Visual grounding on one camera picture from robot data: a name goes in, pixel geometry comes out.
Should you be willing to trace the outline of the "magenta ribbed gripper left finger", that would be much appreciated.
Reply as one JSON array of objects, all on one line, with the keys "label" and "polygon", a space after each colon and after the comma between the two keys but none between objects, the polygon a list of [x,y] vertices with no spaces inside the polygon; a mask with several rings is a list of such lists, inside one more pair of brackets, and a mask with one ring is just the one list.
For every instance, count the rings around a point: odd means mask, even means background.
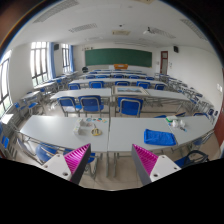
[{"label": "magenta ribbed gripper left finger", "polygon": [[56,176],[79,184],[91,154],[91,145],[86,144],[66,155],[56,154],[42,168]]}]

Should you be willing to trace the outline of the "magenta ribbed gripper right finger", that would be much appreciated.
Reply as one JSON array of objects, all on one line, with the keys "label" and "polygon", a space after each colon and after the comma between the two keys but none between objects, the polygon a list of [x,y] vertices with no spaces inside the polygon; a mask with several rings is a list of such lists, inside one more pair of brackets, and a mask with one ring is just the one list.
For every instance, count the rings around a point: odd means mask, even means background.
[{"label": "magenta ribbed gripper right finger", "polygon": [[132,145],[131,154],[143,185],[180,170],[180,167],[166,155],[157,156],[136,144]]}]

